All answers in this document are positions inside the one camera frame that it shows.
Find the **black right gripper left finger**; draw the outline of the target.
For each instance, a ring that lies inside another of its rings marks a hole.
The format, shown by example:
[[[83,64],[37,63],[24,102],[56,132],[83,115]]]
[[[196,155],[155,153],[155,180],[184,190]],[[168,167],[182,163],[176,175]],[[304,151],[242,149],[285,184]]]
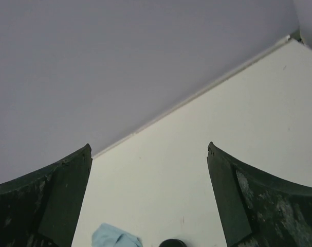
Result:
[[[71,246],[92,166],[86,144],[0,184],[0,246]]]

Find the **light blue cleaning cloth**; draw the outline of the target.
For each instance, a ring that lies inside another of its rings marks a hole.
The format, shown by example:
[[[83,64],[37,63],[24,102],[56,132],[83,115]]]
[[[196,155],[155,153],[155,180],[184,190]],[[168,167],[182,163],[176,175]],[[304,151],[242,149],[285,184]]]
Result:
[[[92,234],[91,246],[99,247],[142,247],[138,237],[112,225],[102,223]]]

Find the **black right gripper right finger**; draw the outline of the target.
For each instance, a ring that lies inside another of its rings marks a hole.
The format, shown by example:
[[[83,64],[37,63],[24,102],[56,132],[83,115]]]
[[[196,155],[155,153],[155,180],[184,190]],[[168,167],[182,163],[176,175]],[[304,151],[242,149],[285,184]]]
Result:
[[[207,164],[227,246],[312,246],[312,187],[208,145]]]

